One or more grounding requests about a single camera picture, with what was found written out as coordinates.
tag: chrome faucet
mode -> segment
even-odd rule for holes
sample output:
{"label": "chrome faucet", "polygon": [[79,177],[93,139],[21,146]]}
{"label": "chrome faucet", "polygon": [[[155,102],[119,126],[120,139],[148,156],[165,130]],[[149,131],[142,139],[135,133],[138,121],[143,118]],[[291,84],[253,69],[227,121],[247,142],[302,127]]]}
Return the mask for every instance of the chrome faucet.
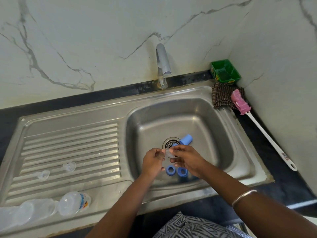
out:
{"label": "chrome faucet", "polygon": [[165,76],[172,75],[170,63],[163,44],[159,43],[156,46],[156,61],[158,64],[158,82],[162,89],[166,89],[168,84]]}

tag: drain strainer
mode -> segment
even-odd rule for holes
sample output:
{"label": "drain strainer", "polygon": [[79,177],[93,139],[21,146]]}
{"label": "drain strainer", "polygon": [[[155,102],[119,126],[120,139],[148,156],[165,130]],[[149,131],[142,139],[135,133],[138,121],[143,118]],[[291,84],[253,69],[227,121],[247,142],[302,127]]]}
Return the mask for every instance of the drain strainer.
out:
{"label": "drain strainer", "polygon": [[180,144],[179,138],[170,137],[163,142],[162,149],[170,148],[173,144]]}

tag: black countertop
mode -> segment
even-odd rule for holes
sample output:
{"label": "black countertop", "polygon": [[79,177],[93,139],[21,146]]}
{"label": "black countertop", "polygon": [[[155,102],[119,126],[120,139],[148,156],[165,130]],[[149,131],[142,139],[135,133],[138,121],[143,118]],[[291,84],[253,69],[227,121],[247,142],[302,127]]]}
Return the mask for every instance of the black countertop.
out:
{"label": "black countertop", "polygon": [[[212,76],[210,73],[205,71],[167,78],[167,82],[170,88],[204,81],[211,78]],[[157,80],[154,80],[119,88],[1,109],[0,162],[2,162],[5,151],[9,145],[18,118],[21,116],[59,110],[157,90],[159,90],[157,87]],[[273,183],[257,186],[256,189],[258,192],[261,192],[290,208],[298,208],[315,203],[316,197],[307,187],[307,184],[301,178],[299,173],[292,171],[284,163],[275,149],[271,146],[256,125],[250,120],[250,118],[246,115],[240,115],[239,112],[235,112],[235,114],[249,139],[253,143],[259,156],[262,158],[263,163],[275,179],[275,182]],[[213,196],[138,216],[134,222],[132,233],[135,231],[136,234],[140,235],[141,230],[144,237],[152,237],[157,230],[159,230],[179,211],[182,211],[185,215],[205,218],[222,225],[237,223],[239,221],[239,217],[236,215],[234,210],[225,203],[220,196]],[[59,238],[84,237],[90,229],[91,228],[85,228],[64,234],[59,236]]]}

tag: blue ring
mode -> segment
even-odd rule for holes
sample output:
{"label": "blue ring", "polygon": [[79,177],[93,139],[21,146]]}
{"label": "blue ring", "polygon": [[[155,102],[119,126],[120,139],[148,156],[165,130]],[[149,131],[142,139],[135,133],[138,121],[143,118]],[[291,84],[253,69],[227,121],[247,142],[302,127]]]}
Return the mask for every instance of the blue ring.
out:
{"label": "blue ring", "polygon": [[188,176],[188,170],[186,168],[183,168],[183,167],[178,167],[177,174],[180,177],[182,177],[182,178],[187,177]]}
{"label": "blue ring", "polygon": [[166,171],[166,173],[167,173],[169,176],[173,176],[173,175],[176,173],[176,169],[175,169],[175,167],[174,167],[173,165],[167,166],[167,167],[165,168],[165,171]]}

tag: left hand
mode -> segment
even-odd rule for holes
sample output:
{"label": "left hand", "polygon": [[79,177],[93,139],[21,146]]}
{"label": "left hand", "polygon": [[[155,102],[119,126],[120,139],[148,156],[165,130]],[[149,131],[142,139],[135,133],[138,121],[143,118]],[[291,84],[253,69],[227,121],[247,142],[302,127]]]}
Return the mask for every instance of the left hand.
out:
{"label": "left hand", "polygon": [[161,171],[165,170],[165,168],[162,168],[164,160],[164,153],[160,148],[150,149],[143,158],[142,174],[154,180]]}

